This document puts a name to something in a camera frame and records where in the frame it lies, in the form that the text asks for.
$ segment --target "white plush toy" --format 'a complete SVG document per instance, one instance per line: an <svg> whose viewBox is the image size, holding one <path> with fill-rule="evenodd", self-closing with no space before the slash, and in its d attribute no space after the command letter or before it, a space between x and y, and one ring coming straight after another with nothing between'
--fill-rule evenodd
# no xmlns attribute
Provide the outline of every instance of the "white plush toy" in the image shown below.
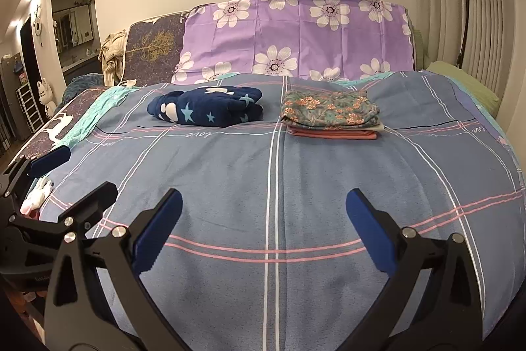
<svg viewBox="0 0 526 351"><path fill-rule="evenodd" d="M42 82L37 82L38 96L40 97L40 103L46 105L46 115L49 119L53 118L57 105L53 101L53 92L51 87L44 78Z"/></svg>
<svg viewBox="0 0 526 351"><path fill-rule="evenodd" d="M52 189L53 183L51 180L47 180L47 176L40 177L36 183L35 188L27 195L26 199L22 203L20 213L29 214L31 211L40 208L40 206L51 194Z"/></svg>

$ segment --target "blue gripper pad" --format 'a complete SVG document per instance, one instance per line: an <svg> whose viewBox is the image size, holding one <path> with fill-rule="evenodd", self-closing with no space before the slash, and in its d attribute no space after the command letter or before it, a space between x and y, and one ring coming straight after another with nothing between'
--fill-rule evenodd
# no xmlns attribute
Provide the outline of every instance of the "blue gripper pad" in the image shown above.
<svg viewBox="0 0 526 351"><path fill-rule="evenodd" d="M162 246L181 217L182 196L179 191L170 189L160 204L157 213L150 219L133 246L132 269L136 275L152 268Z"/></svg>
<svg viewBox="0 0 526 351"><path fill-rule="evenodd" d="M376 269L392 277L398 265L395 245L374 216L376 210L359 189L347 194L347 216L369 252Z"/></svg>
<svg viewBox="0 0 526 351"><path fill-rule="evenodd" d="M31 162L29 176L32 179L45 176L51 170L67 163L71 157L71 151L67 146L59 146L48 154Z"/></svg>

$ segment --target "gold tree print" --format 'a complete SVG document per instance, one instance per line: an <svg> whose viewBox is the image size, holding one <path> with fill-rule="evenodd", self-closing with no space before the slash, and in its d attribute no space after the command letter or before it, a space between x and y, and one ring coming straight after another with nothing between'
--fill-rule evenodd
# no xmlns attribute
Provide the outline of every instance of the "gold tree print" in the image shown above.
<svg viewBox="0 0 526 351"><path fill-rule="evenodd" d="M160 30L152 38L152 32L140 37L140 41L133 45L131 50L126 51L130 58L140 52L140 59L153 63L161 56L166 56L174 47L174 34L166 30Z"/></svg>

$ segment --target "folded clothes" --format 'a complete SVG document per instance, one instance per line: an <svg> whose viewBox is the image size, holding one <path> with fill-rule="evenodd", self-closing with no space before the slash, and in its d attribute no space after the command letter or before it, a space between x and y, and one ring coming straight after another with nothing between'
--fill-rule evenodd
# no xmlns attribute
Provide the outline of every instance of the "folded clothes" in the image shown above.
<svg viewBox="0 0 526 351"><path fill-rule="evenodd" d="M383 130L380 109L363 91L297 91L285 94L281 121L310 130Z"/></svg>
<svg viewBox="0 0 526 351"><path fill-rule="evenodd" d="M309 130L306 128L289 127L294 136L314 137L318 139L346 139L346 140L376 140L375 131L365 130Z"/></svg>
<svg viewBox="0 0 526 351"><path fill-rule="evenodd" d="M256 102L261 91L251 87L204 87L172 91L153 99L148 113L167 122L202 127L229 127L261 119Z"/></svg>

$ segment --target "dark doorway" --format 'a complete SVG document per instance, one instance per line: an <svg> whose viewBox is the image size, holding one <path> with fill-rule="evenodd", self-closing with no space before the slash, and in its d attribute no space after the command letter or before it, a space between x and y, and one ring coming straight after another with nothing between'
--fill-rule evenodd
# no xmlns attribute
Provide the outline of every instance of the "dark doorway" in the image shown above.
<svg viewBox="0 0 526 351"><path fill-rule="evenodd" d="M22 56L24 57L27 80L30 83L31 92L35 98L40 115L45 119L47 118L46 107L40 103L38 97L37 82L42 81L42 77L40 76L40 70L38 69L38 63L36 61L35 45L33 45L33 29L30 19L27 19L22 29L20 29L20 43L22 45Z"/></svg>

